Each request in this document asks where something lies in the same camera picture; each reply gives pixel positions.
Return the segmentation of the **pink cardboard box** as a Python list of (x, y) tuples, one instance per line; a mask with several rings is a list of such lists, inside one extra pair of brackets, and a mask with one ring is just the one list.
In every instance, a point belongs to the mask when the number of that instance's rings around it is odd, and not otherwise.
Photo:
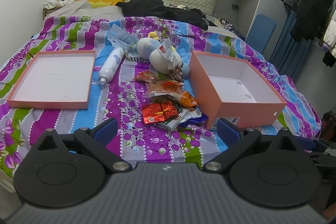
[(286, 100), (268, 80), (244, 59), (193, 51), (189, 82), (206, 128), (225, 118), (239, 128), (272, 125)]

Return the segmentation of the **red foil snack packet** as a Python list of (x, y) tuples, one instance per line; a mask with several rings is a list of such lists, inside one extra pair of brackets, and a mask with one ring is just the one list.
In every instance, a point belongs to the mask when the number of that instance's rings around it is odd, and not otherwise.
[(143, 105), (141, 110), (144, 124), (164, 122), (178, 116), (178, 110), (171, 101)]

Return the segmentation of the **blue pickled cabbage snack bag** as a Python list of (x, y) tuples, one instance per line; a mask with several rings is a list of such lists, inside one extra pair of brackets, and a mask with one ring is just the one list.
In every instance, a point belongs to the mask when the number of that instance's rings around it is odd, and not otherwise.
[(208, 116), (204, 113), (200, 117), (194, 117), (194, 118), (187, 118), (186, 120), (181, 122), (179, 125), (182, 127), (187, 127), (189, 125), (198, 125), (198, 124), (203, 124), (208, 120)]

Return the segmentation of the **light blue plastic bag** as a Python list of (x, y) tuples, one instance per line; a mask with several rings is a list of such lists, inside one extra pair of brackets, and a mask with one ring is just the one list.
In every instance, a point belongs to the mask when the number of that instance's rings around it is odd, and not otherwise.
[(113, 47), (122, 48), (126, 55), (136, 55), (138, 53), (138, 39), (117, 24), (112, 25), (106, 34), (106, 38)]

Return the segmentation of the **pink box lid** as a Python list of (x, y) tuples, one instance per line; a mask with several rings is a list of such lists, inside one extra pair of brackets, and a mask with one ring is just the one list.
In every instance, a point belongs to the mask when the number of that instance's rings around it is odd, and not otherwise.
[(89, 105), (94, 50), (39, 52), (13, 86), (10, 107), (81, 110)]

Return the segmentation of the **white blue plush toy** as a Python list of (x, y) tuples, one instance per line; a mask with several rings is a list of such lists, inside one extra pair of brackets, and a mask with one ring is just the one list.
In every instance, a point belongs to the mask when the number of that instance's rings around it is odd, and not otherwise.
[(152, 67), (159, 73), (178, 79), (189, 76), (189, 66), (182, 61), (169, 39), (163, 39), (161, 42), (155, 32), (151, 32), (147, 38), (139, 39), (137, 52), (140, 57), (149, 60)]

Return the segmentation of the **blue curtain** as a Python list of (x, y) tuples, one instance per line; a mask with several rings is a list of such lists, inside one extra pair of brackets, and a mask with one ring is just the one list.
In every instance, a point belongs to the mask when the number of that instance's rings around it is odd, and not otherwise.
[(307, 57), (309, 55), (312, 41), (302, 39), (296, 42), (292, 38), (290, 31), (296, 22), (296, 13), (290, 10), (284, 28), (270, 57), (272, 63), (280, 75), (287, 75), (293, 82), (297, 82)]

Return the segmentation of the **white shrimp flavour snack bag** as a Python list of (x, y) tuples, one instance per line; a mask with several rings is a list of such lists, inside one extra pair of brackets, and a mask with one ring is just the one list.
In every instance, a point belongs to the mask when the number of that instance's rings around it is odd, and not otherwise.
[(172, 80), (183, 80), (182, 60), (171, 43), (168, 40), (161, 42), (158, 52), (161, 58), (161, 68), (159, 71), (163, 74), (169, 75)]

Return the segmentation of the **clear red spicy strips packet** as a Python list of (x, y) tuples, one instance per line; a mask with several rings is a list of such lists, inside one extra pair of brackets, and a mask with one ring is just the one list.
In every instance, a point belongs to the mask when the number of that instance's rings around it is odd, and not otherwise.
[(145, 85), (148, 98), (170, 96), (179, 102), (186, 98), (182, 82), (174, 80), (156, 80), (146, 83)]

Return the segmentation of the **blue folded chair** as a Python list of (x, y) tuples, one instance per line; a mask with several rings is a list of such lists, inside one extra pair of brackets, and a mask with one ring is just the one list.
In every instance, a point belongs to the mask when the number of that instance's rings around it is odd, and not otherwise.
[(264, 14), (258, 14), (253, 21), (245, 42), (255, 51), (263, 53), (276, 26), (277, 23), (274, 19)]

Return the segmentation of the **hanging dark clothes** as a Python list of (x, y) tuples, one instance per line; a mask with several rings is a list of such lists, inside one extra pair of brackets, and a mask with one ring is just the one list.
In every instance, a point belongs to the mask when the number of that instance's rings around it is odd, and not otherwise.
[(296, 42), (313, 41), (321, 32), (334, 0), (284, 0), (289, 11), (296, 13), (290, 34)]

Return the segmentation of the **orange silver snack packet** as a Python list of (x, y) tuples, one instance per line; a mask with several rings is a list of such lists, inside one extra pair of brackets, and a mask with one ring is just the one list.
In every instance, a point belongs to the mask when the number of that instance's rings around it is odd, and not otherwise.
[(180, 94), (179, 103), (184, 107), (198, 106), (198, 101), (188, 91)]

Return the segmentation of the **red orange snack packet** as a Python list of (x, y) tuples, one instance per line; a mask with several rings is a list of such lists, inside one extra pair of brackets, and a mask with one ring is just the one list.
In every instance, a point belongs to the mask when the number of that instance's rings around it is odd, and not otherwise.
[(145, 83), (153, 83), (159, 80), (159, 78), (154, 75), (151, 71), (141, 71), (138, 72), (134, 77), (134, 81), (145, 82)]

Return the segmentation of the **clothes pile on nightstand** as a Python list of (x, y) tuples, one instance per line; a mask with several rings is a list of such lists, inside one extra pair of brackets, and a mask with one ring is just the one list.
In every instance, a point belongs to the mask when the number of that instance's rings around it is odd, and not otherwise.
[(74, 0), (45, 0), (45, 2), (43, 3), (43, 9), (52, 10), (56, 8), (62, 8), (73, 2)]

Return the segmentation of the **green white snack packet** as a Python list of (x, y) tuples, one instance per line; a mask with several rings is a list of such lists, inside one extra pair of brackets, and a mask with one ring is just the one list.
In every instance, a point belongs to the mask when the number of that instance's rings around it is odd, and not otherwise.
[(167, 121), (161, 122), (159, 125), (168, 130), (173, 130), (179, 125), (182, 120), (187, 116), (189, 110), (187, 108), (178, 107), (177, 108), (178, 115), (176, 118), (171, 118)]

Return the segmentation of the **black clothing pile on bed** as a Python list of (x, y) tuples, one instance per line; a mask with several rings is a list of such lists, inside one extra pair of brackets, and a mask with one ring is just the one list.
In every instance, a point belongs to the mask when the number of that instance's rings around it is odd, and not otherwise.
[(168, 19), (184, 22), (208, 30), (209, 26), (215, 26), (214, 22), (206, 19), (206, 15), (199, 9), (181, 9), (177, 6), (165, 6), (162, 0), (130, 0), (117, 2), (116, 6), (122, 9), (127, 16), (155, 16), (160, 19)]

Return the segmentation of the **white spray bottle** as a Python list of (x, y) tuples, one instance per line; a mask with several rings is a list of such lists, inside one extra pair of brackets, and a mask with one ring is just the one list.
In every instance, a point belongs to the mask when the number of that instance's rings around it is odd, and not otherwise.
[(100, 84), (107, 84), (114, 78), (124, 56), (122, 48), (115, 48), (107, 57), (98, 73)]

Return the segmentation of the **yellow pillow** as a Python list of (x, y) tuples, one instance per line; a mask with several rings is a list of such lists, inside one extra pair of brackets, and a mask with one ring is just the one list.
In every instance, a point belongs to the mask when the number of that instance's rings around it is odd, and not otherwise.
[(115, 6), (118, 2), (124, 2), (125, 0), (85, 0), (88, 1), (92, 8)]

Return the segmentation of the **colourful striped floral bedspread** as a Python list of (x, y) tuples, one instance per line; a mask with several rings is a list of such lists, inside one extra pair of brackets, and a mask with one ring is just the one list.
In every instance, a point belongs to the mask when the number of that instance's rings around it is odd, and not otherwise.
[[(141, 108), (149, 100), (145, 84), (135, 82), (134, 77), (149, 70), (149, 63), (124, 60), (111, 83), (98, 83), (98, 71), (112, 51), (108, 31), (114, 24), (136, 38), (144, 38), (154, 31), (159, 37), (170, 39), (185, 63), (194, 50), (248, 60), (286, 100), (286, 107), (274, 124), (262, 127), (261, 132), (274, 135), (280, 128), (287, 127), (294, 135), (307, 139), (319, 137), (321, 120), (292, 79), (280, 75), (261, 53), (241, 39), (155, 17), (126, 17), (112, 22), (90, 16), (52, 16), (45, 20), (41, 32), (1, 66), (2, 174), (14, 175), (45, 129), (54, 128), (60, 134), (68, 134), (80, 127), (94, 127), (109, 118), (117, 120), (118, 132), (107, 147), (132, 164), (148, 161), (203, 165), (225, 150), (217, 134), (207, 131), (203, 125), (169, 131), (156, 124), (143, 123)], [(88, 108), (11, 108), (7, 98), (31, 59), (39, 52), (67, 50), (96, 52)]]

